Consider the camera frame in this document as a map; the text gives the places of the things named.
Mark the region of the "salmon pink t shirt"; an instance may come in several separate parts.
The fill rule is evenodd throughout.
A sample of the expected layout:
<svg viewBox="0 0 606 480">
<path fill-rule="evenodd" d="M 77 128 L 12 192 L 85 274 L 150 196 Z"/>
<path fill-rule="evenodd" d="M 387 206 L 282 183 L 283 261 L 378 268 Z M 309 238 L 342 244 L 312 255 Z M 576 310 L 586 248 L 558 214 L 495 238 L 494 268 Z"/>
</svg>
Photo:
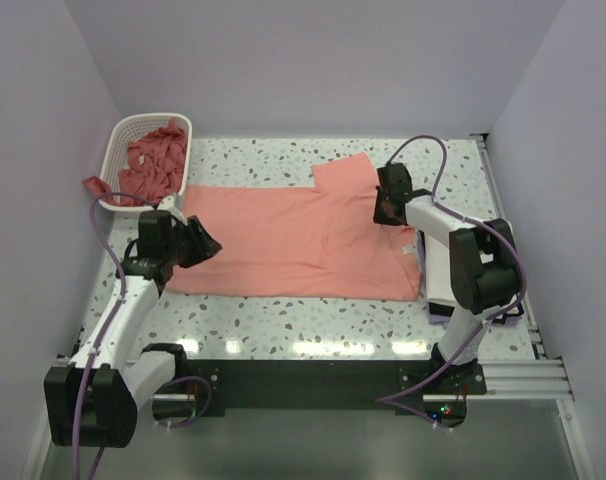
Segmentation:
<svg viewBox="0 0 606 480">
<path fill-rule="evenodd" d="M 191 186 L 183 212 L 222 249 L 168 289 L 189 295 L 408 301 L 422 272 L 415 231 L 373 220 L 378 178 L 360 153 L 312 168 L 311 187 Z"/>
</svg>

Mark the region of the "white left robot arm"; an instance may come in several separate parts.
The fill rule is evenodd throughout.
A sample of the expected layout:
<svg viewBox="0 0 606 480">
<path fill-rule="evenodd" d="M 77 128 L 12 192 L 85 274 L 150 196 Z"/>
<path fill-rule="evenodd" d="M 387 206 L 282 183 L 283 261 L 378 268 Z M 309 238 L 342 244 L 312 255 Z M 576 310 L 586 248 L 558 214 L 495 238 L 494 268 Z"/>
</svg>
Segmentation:
<svg viewBox="0 0 606 480">
<path fill-rule="evenodd" d="M 44 379 L 50 433 L 58 446 L 127 446 L 138 412 L 160 388 L 183 390 L 190 368 L 182 345 L 145 347 L 128 362 L 142 321 L 177 268 L 213 258 L 221 245 L 195 216 L 149 210 L 138 218 L 138 236 L 116 261 L 114 290 L 88 339 L 64 366 Z"/>
</svg>

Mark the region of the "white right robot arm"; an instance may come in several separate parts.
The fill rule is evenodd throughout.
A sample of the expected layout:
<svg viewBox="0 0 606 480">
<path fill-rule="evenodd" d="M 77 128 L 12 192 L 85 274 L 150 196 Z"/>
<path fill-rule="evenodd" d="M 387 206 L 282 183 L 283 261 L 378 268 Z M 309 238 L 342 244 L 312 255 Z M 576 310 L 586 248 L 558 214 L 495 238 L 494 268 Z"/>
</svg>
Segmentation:
<svg viewBox="0 0 606 480">
<path fill-rule="evenodd" d="M 452 392 L 464 380 L 462 366 L 474 363 L 493 320 L 518 305 L 526 292 L 524 267 L 507 221 L 481 221 L 454 211 L 426 189 L 413 188 L 402 164 L 377 169 L 379 185 L 374 222 L 411 226 L 448 249 L 454 311 L 441 340 L 432 350 L 436 361 L 428 377 L 387 400 L 409 395 L 431 384 Z"/>
</svg>

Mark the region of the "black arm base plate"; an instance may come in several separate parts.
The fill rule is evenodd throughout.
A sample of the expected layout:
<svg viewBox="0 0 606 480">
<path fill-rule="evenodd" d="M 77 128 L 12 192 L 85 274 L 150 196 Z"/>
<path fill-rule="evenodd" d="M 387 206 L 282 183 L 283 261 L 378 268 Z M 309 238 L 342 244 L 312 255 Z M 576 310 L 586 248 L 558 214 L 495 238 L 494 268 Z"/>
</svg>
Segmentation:
<svg viewBox="0 0 606 480">
<path fill-rule="evenodd" d="M 190 360 L 182 377 L 158 391 L 154 418 L 223 417 L 232 409 L 378 410 L 377 400 L 406 390 L 437 369 L 434 360 Z M 488 392 L 482 366 L 453 367 L 423 389 L 394 400 L 431 420 L 458 426 L 467 399 Z"/>
</svg>

